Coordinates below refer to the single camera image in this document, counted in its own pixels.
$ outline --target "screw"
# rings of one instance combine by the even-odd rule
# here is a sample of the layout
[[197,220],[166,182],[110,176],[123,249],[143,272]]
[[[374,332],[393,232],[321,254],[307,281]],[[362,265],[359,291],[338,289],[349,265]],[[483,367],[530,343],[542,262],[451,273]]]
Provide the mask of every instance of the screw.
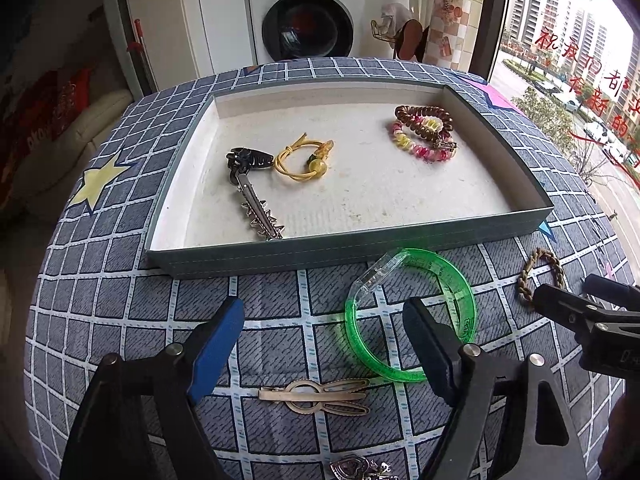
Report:
[[171,343],[164,349],[169,355],[180,355],[182,353],[182,345],[180,343]]
[[467,343],[462,347],[462,351],[469,357],[478,357],[482,351],[478,345]]
[[107,354],[102,358],[102,364],[103,365],[113,365],[116,363],[116,361],[118,360],[118,354]]
[[529,356],[529,361],[531,361],[531,364],[534,366],[542,366],[545,363],[545,358],[540,354],[531,354]]

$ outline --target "washing machine door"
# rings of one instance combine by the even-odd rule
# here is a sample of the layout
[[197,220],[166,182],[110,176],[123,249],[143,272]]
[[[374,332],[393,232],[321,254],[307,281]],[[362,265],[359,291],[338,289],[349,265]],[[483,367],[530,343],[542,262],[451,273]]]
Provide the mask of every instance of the washing machine door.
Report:
[[348,56],[353,25],[335,0],[279,0],[262,21],[262,41],[274,61]]

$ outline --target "washing machine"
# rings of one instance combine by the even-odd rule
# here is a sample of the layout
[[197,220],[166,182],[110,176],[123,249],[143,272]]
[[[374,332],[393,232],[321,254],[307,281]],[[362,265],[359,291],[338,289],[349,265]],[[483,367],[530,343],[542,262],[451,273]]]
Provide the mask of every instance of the washing machine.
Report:
[[356,56],[364,0],[249,0],[258,64]]

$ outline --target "blue gripper pad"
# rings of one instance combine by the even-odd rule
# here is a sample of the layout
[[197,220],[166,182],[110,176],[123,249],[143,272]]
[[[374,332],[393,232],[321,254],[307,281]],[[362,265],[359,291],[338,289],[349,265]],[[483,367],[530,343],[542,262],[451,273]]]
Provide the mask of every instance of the blue gripper pad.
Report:
[[242,300],[235,298],[193,363],[193,379],[187,391],[193,406],[213,391],[243,325]]

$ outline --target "yellow star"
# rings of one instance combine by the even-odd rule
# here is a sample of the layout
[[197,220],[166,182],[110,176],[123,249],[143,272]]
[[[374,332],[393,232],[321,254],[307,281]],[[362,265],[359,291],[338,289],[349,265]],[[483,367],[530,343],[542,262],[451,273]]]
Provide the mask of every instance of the yellow star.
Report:
[[82,174],[82,186],[75,195],[71,197],[68,208],[77,204],[81,204],[86,200],[89,206],[89,212],[94,211],[95,205],[98,203],[100,194],[108,183],[112,182],[119,174],[127,171],[132,164],[126,166],[116,166],[116,160],[121,152],[114,154],[107,163],[101,168],[91,168],[84,170]]

